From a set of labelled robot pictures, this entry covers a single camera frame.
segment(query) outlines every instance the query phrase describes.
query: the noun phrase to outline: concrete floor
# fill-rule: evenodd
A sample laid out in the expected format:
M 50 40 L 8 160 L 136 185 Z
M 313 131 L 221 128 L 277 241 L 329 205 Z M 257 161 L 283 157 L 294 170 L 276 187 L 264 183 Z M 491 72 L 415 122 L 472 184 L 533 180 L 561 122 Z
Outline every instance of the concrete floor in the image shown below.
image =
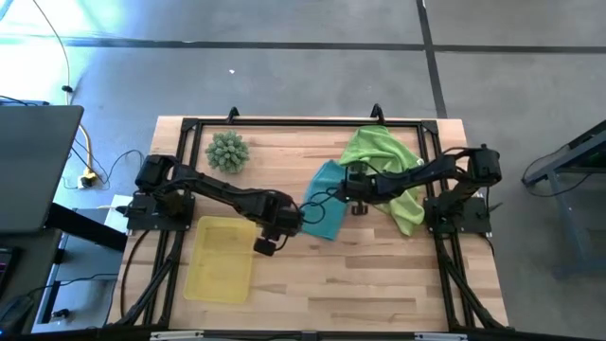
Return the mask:
M 154 40 L 422 42 L 414 0 L 40 0 L 62 35 Z M 426 0 L 436 44 L 606 45 L 598 0 Z M 48 34 L 29 1 L 15 0 L 0 37 Z M 129 149 L 146 152 L 160 115 L 436 117 L 423 52 L 92 48 L 68 49 L 75 103 L 98 160 L 108 168 Z M 606 56 L 438 53 L 449 117 L 463 118 L 470 145 L 502 155 L 504 180 L 490 192 L 499 278 L 511 326 L 604 338 L 606 278 L 555 280 L 569 261 L 553 199 L 528 195 L 519 179 L 535 158 L 603 120 Z M 61 51 L 50 43 L 0 45 L 9 63 L 0 94 L 62 103 Z M 108 190 L 60 188 L 66 206 L 108 205 L 130 194 L 138 159 L 121 161 Z M 72 157 L 68 185 L 82 171 Z M 600 225 L 594 176 L 570 194 L 584 224 Z

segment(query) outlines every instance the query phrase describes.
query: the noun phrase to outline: white paper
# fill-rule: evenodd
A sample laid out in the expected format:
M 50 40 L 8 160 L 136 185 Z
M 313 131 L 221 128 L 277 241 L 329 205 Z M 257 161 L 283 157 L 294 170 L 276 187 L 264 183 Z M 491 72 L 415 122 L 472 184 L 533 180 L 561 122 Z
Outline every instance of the white paper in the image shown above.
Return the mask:
M 112 200 L 112 207 L 118 206 L 126 206 L 131 200 L 132 196 L 128 195 L 114 195 L 114 199 Z M 107 213 L 107 217 L 105 218 L 105 225 L 110 226 L 114 230 L 122 233 L 126 233 L 126 225 L 128 224 L 129 219 L 122 215 L 122 213 L 116 211 L 115 209 L 110 209 Z

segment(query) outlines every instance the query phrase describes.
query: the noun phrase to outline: yellow container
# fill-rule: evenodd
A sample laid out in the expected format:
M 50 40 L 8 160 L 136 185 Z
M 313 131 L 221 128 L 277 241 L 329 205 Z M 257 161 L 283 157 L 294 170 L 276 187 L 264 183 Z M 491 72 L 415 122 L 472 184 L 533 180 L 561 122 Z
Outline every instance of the yellow container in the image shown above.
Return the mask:
M 243 303 L 253 264 L 255 223 L 237 218 L 202 217 L 187 269 L 184 297 Z

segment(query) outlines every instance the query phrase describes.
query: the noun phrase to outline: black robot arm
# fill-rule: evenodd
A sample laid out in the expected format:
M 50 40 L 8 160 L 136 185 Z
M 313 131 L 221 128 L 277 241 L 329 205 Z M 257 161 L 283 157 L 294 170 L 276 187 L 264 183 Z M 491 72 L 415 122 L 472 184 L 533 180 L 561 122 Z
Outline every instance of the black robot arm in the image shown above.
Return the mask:
M 172 179 L 168 180 L 170 171 Z M 303 223 L 303 215 L 290 195 L 272 189 L 236 188 L 182 165 L 174 156 L 146 157 L 134 182 L 141 193 L 154 197 L 157 213 L 170 217 L 178 217 L 184 209 L 178 190 L 198 193 L 232 206 L 261 227 L 261 238 L 255 243 L 255 251 L 267 256 L 276 251 L 274 242 L 281 236 L 293 237 Z
M 442 179 L 455 179 L 458 184 L 442 197 L 444 206 L 464 202 L 482 187 L 495 185 L 501 180 L 499 153 L 486 148 L 457 148 L 459 153 L 442 154 L 434 161 L 412 169 L 394 173 L 379 172 L 367 175 L 362 171 L 351 173 L 341 182 L 337 198 L 342 201 L 363 201 L 382 204 L 401 196 L 406 190 L 431 184 Z M 456 161 L 469 157 L 467 170 Z

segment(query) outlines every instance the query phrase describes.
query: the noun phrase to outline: small plant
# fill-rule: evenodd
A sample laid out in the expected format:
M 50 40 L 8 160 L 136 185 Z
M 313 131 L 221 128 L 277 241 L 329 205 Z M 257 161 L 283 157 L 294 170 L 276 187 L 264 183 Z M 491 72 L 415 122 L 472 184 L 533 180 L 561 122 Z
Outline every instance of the small plant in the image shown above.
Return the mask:
M 206 155 L 211 169 L 235 174 L 242 171 L 244 164 L 249 160 L 248 146 L 242 142 L 242 136 L 235 131 L 215 133 L 213 142 L 208 145 Z

